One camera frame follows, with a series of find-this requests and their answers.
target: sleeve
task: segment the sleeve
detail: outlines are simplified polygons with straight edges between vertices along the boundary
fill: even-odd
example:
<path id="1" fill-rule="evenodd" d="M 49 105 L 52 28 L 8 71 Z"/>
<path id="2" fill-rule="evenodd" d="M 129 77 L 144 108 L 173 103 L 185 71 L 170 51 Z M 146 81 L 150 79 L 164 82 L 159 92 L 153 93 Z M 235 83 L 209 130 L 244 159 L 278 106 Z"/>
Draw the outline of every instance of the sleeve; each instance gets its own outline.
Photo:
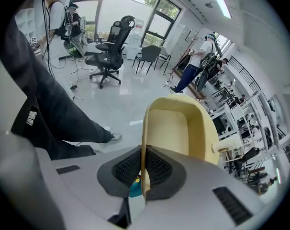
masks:
<path id="1" fill-rule="evenodd" d="M 58 29 L 62 25 L 62 15 L 64 14 L 64 6 L 60 2 L 55 2 L 50 10 L 50 29 Z"/>
<path id="2" fill-rule="evenodd" d="M 212 43 L 209 41 L 204 41 L 200 47 L 205 53 L 211 52 L 212 49 Z"/>

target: black chair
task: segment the black chair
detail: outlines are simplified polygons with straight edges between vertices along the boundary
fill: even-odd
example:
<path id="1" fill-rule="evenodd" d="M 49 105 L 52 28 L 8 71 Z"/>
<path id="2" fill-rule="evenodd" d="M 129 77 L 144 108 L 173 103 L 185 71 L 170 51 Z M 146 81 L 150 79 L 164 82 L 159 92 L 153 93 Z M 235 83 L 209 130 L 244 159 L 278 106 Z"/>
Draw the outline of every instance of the black chair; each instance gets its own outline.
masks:
<path id="1" fill-rule="evenodd" d="M 170 62 L 170 58 L 172 57 L 172 55 L 170 55 L 163 46 L 160 46 L 160 48 L 161 48 L 161 52 L 159 54 L 159 57 L 156 59 L 156 64 L 157 64 L 158 60 L 163 61 L 163 63 L 160 66 L 160 68 L 161 68 L 163 66 L 163 64 L 165 62 L 167 62 L 165 70 L 164 70 L 164 72 L 165 72 L 167 67 L 168 67 L 168 64 Z"/>
<path id="2" fill-rule="evenodd" d="M 109 50 L 108 43 L 115 43 L 116 37 L 118 36 L 118 33 L 121 30 L 121 22 L 116 21 L 113 23 L 113 26 L 110 28 L 110 34 L 108 36 L 107 41 L 102 41 L 102 38 L 100 37 L 100 44 L 95 45 L 95 47 L 101 51 L 107 52 Z"/>
<path id="3" fill-rule="evenodd" d="M 150 45 L 150 46 L 147 46 L 147 47 L 142 48 L 142 50 L 141 50 L 141 52 L 142 52 L 141 57 L 135 56 L 135 58 L 134 58 L 134 63 L 135 63 L 135 60 L 136 59 L 139 61 L 139 64 L 137 65 L 136 73 L 139 70 L 139 66 L 140 66 L 140 62 L 141 61 L 143 61 L 143 64 L 142 64 L 142 67 L 141 68 L 143 68 L 143 65 L 144 65 L 145 61 L 150 62 L 150 66 L 149 66 L 149 68 L 147 70 L 147 73 L 148 73 L 151 65 L 158 58 L 158 56 L 160 54 L 160 51 L 161 51 L 161 48 L 159 48 L 157 46 L 154 46 L 154 45 Z"/>
<path id="4" fill-rule="evenodd" d="M 121 80 L 112 75 L 111 73 L 119 74 L 118 69 L 123 64 L 123 44 L 127 39 L 131 29 L 134 27 L 130 26 L 131 22 L 134 23 L 133 16 L 125 16 L 121 19 L 121 29 L 116 37 L 115 43 L 108 42 L 108 52 L 104 53 L 95 53 L 93 57 L 86 61 L 86 64 L 91 66 L 97 66 L 103 72 L 94 73 L 89 76 L 92 79 L 94 76 L 103 76 L 99 88 L 103 88 L 103 81 L 107 77 L 111 77 L 121 84 Z"/>

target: glossy floor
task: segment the glossy floor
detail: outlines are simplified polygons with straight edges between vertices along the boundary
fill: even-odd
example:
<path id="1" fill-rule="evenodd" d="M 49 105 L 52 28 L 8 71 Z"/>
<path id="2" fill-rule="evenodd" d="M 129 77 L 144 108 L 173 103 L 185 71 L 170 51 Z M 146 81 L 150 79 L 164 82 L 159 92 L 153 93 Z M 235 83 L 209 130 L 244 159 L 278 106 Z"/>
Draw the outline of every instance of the glossy floor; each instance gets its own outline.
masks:
<path id="1" fill-rule="evenodd" d="M 169 87 L 165 86 L 170 75 L 163 75 L 165 66 L 160 69 L 157 65 L 156 70 L 152 66 L 146 75 L 149 63 L 146 62 L 137 74 L 136 67 L 132 68 L 132 64 L 132 60 L 125 60 L 119 69 L 118 78 L 122 81 L 121 85 L 108 78 L 103 83 L 103 89 L 100 89 L 98 84 L 102 77 L 89 79 L 90 73 L 99 71 L 95 66 L 71 62 L 71 59 L 67 59 L 66 63 L 61 61 L 61 66 L 65 67 L 59 71 L 71 82 L 76 82 L 79 78 L 78 87 L 74 90 L 74 102 L 90 119 L 111 132 L 123 135 L 122 141 L 116 144 L 84 143 L 90 144 L 94 150 L 109 152 L 140 145 L 146 108 L 154 99 L 170 94 Z M 77 73 L 71 74 L 77 68 L 78 76 Z M 171 84 L 176 85 L 179 77 L 176 74 L 173 76 Z M 189 89 L 185 89 L 185 93 L 194 97 Z"/>

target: black mesh office chair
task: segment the black mesh office chair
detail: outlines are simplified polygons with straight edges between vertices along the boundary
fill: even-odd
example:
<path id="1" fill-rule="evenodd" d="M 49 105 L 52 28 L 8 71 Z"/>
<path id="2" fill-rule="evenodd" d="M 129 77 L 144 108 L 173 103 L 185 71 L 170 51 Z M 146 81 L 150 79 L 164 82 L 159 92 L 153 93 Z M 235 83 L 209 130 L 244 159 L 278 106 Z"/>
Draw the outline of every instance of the black mesh office chair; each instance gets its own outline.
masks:
<path id="1" fill-rule="evenodd" d="M 118 69 L 123 64 L 123 44 L 127 39 L 131 29 L 134 27 L 134 17 L 127 15 L 121 19 L 121 29 L 116 36 L 115 43 L 108 42 L 106 45 L 108 46 L 108 52 L 104 53 L 95 53 L 93 57 L 86 61 L 86 64 L 91 66 L 97 66 L 98 69 L 102 70 L 103 72 L 94 73 L 89 76 L 92 79 L 94 76 L 103 76 L 99 88 L 103 88 L 103 81 L 107 77 L 111 77 L 121 84 L 121 80 L 117 77 L 112 75 L 111 73 L 119 74 Z"/>
<path id="2" fill-rule="evenodd" d="M 107 41 L 101 41 L 101 44 L 97 44 L 95 47 L 101 51 L 107 52 L 109 50 L 109 46 L 107 43 L 115 43 L 116 37 L 121 30 L 121 22 L 116 21 L 113 23 L 113 26 L 110 28 L 110 34 L 108 36 Z"/>

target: metal railing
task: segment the metal railing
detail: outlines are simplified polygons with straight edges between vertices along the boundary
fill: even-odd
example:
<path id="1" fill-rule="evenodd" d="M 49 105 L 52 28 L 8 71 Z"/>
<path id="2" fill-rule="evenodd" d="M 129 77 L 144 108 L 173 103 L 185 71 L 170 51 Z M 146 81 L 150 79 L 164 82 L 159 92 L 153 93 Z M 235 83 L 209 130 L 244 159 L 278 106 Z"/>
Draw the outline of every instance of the metal railing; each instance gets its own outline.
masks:
<path id="1" fill-rule="evenodd" d="M 231 58 L 229 59 L 229 64 L 240 73 L 240 75 L 247 82 L 247 84 L 253 90 L 253 92 L 261 90 L 260 86 L 257 84 L 255 79 L 250 75 L 250 73 L 245 69 L 245 67 L 243 67 L 243 65 L 236 58 L 231 56 Z"/>

